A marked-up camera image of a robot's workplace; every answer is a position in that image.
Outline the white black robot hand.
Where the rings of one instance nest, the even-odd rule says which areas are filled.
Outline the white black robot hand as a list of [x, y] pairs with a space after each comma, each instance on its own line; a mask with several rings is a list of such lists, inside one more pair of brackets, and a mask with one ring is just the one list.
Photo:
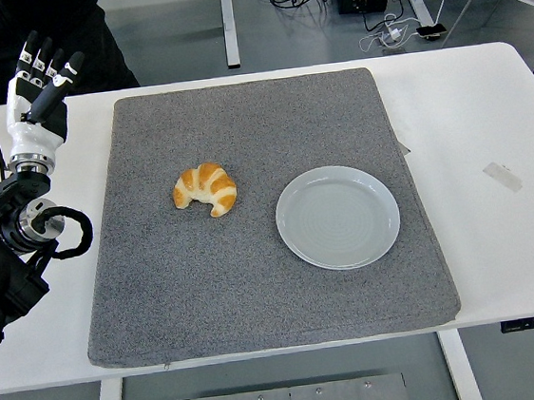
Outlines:
[[7, 90], [10, 170], [52, 172], [67, 138], [65, 97], [80, 79], [85, 55], [77, 51], [66, 59], [51, 38], [40, 39], [34, 30], [19, 54]]

